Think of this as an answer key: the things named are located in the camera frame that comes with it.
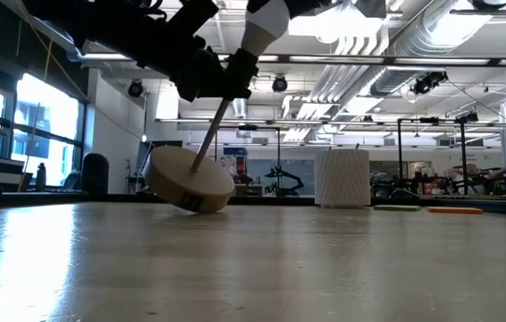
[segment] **flat green pad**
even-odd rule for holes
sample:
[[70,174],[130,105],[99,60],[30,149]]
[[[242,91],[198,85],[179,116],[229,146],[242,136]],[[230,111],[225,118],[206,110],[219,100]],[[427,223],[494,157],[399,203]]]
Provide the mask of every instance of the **flat green pad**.
[[386,210],[386,211],[420,211],[420,206],[396,206],[396,205],[379,205],[375,206],[374,210]]

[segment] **tilted wooden puck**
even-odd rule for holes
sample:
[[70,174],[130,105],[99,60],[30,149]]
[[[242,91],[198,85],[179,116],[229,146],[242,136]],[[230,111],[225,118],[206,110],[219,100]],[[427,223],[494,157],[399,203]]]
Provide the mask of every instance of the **tilted wooden puck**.
[[142,170],[144,180],[158,197],[179,208],[214,213],[227,205],[235,187],[233,178],[208,157],[198,171],[192,171],[195,157],[185,148],[154,148]]

